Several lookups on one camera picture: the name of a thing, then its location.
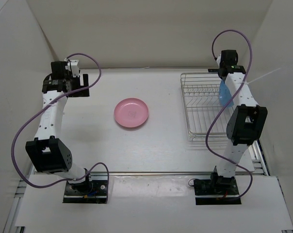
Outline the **pink plastic plate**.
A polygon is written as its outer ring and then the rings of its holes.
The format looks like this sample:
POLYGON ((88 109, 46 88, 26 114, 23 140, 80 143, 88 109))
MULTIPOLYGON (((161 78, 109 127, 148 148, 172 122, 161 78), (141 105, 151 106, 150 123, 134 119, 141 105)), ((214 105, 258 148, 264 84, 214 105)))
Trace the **pink plastic plate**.
POLYGON ((146 122, 148 116, 148 106, 137 98, 121 100, 114 109, 115 121, 124 128, 140 127, 146 122))

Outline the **blue plastic plate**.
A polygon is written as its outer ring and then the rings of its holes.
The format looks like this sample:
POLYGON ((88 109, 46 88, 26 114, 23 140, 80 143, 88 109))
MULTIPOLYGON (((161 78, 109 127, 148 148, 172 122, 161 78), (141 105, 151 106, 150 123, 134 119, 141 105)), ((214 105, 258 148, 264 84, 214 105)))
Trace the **blue plastic plate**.
POLYGON ((219 101, 222 106, 225 106, 227 102, 231 99, 231 93, 226 86, 225 82, 222 80, 219 86, 219 101))

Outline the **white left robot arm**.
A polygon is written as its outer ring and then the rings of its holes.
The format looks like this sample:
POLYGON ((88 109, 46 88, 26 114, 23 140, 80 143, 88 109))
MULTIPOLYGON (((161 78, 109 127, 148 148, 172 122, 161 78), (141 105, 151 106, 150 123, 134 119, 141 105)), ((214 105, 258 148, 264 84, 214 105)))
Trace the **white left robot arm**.
POLYGON ((87 170, 73 163, 72 153, 60 140, 64 108, 68 97, 57 99, 64 93, 89 85, 88 75, 80 74, 78 60, 51 62, 52 73, 43 80, 43 106, 48 109, 41 115, 38 130, 32 141, 26 143, 26 152, 35 169, 45 174, 55 174, 64 179, 72 189, 88 194, 93 182, 87 170))

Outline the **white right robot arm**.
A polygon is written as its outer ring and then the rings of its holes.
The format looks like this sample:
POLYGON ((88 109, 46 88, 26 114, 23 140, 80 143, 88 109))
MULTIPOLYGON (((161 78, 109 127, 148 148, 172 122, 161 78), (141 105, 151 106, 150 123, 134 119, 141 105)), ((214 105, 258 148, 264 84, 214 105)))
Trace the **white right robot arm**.
POLYGON ((248 85, 245 84, 245 68, 237 65, 236 50, 223 50, 217 58, 218 76, 234 99, 233 113, 227 123, 228 143, 224 152, 225 160, 215 167, 209 182, 210 190, 220 194, 234 186, 235 171, 244 152, 261 136, 267 108, 259 106, 248 85))

